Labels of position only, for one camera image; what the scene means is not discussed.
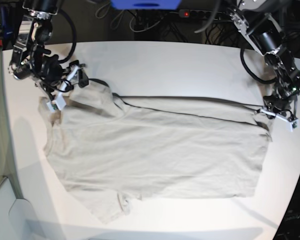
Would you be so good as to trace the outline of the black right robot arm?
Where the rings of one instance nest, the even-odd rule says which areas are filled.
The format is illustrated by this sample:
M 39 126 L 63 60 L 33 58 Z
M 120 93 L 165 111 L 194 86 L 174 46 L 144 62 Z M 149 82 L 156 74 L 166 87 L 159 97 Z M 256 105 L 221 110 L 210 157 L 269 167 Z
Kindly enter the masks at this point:
M 9 73 L 17 80 L 31 78 L 43 94 L 53 101 L 54 92 L 64 94 L 72 91 L 75 85 L 84 88 L 89 78 L 84 72 L 85 64 L 78 60 L 70 61 L 77 45 L 77 30 L 62 10 L 61 0 L 25 0 L 22 8 L 25 14 L 18 29 L 12 49 Z M 72 45 L 68 55 L 60 59 L 45 47 L 52 36 L 52 18 L 61 15 L 69 23 L 72 32 Z

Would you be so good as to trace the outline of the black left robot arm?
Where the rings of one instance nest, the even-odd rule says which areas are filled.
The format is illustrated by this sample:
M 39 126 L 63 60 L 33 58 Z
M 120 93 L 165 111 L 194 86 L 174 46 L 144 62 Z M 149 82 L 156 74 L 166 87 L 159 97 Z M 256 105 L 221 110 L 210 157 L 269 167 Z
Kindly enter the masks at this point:
M 240 60 L 245 71 L 258 83 L 272 85 L 271 95 L 263 97 L 264 113 L 269 119 L 280 119 L 296 128 L 297 103 L 300 95 L 300 70 L 285 43 L 283 17 L 290 4 L 288 0 L 228 0 L 226 14 L 230 22 L 275 73 L 275 78 L 263 80 L 247 66 L 245 49 L 240 50 Z

